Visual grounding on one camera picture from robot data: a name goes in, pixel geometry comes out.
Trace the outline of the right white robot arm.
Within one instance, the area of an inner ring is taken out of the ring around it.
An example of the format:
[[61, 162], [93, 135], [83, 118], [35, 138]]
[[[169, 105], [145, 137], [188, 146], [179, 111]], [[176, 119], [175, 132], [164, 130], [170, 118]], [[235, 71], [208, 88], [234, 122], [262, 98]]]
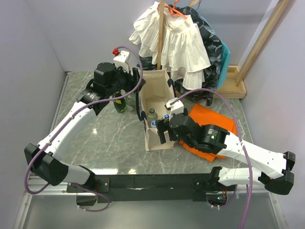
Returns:
[[213, 168], [209, 178], [210, 187], [220, 190], [223, 186], [260, 185], [272, 193], [288, 195], [294, 185], [292, 168], [295, 154], [287, 151], [277, 153], [240, 140], [234, 133], [217, 125], [199, 125], [190, 116], [179, 113], [154, 121], [161, 144], [166, 142], [165, 131], [170, 140], [181, 140], [200, 153], [229, 157], [249, 168]]

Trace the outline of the dark green glass bottle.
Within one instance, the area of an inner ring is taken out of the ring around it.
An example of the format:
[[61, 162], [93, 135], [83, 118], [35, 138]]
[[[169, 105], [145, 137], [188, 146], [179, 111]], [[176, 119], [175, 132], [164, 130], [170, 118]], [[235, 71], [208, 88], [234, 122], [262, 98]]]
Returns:
[[[122, 94], [121, 94], [120, 91], [116, 92], [116, 93], [113, 95], [113, 97], [115, 97], [115, 98], [116, 98], [116, 97], [120, 97], [120, 96], [122, 96]], [[125, 112], [126, 109], [127, 109], [126, 101], [125, 101], [124, 98], [122, 98], [122, 99], [115, 99], [115, 100], [113, 101], [113, 104], [114, 104], [115, 110], [116, 110], [118, 113], [123, 113], [123, 112]]]

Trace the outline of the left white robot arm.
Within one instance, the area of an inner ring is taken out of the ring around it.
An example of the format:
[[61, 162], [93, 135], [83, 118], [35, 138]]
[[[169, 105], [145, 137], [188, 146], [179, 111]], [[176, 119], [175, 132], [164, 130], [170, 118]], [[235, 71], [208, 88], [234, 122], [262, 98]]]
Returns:
[[143, 86], [143, 69], [133, 68], [125, 72], [122, 66], [109, 62], [98, 64], [85, 89], [77, 97], [69, 113], [38, 144], [28, 144], [24, 153], [28, 163], [24, 185], [32, 172], [56, 186], [61, 182], [76, 183], [85, 192], [95, 187], [95, 174], [84, 166], [73, 166], [62, 162], [62, 154], [85, 125], [96, 118], [102, 109], [113, 100], [114, 94], [124, 90], [127, 95]]

